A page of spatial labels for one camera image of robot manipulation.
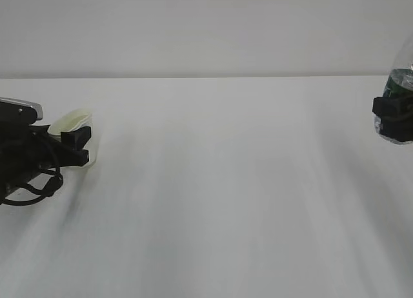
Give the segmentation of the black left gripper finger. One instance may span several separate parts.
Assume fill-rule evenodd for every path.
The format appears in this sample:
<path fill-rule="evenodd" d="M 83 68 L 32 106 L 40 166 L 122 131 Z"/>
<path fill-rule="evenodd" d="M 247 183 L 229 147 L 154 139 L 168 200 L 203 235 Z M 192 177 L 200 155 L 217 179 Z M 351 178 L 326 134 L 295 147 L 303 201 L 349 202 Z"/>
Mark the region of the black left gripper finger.
<path fill-rule="evenodd" d="M 61 132 L 61 144 L 64 148 L 61 165 L 84 166 L 89 162 L 89 152 L 85 146 L 91 137 L 90 126 L 83 126 L 70 132 Z"/>

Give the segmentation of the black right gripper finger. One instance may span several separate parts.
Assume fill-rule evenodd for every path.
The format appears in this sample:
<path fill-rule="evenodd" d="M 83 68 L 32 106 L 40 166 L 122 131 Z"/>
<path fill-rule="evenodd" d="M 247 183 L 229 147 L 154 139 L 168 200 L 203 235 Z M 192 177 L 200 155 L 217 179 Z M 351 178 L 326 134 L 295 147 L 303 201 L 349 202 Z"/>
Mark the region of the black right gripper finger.
<path fill-rule="evenodd" d="M 375 97 L 372 113 L 380 136 L 395 143 L 412 142 L 412 96 Z"/>

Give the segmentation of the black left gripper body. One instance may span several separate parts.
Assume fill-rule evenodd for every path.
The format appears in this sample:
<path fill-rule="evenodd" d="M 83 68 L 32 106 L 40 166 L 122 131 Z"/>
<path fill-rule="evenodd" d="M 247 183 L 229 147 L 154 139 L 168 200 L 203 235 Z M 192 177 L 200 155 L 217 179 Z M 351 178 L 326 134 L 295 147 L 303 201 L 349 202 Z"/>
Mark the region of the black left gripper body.
<path fill-rule="evenodd" d="M 49 126 L 1 124 L 1 194 L 23 188 L 53 195 L 63 185 L 63 145 L 48 134 Z"/>

